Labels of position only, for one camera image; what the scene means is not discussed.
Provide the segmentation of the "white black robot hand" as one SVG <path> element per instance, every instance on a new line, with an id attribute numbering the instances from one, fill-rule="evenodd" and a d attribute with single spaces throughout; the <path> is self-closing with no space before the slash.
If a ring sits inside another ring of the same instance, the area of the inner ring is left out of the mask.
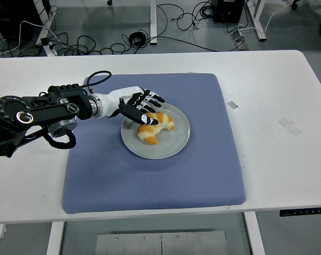
<path id="1" fill-rule="evenodd" d="M 95 117 L 114 117 L 122 114 L 142 125 L 156 125 L 158 122 L 146 114 L 155 112 L 152 105 L 160 108 L 165 102 L 155 92 L 138 86 L 117 89 L 106 95 L 96 93 L 94 96 L 97 107 L 93 111 Z"/>

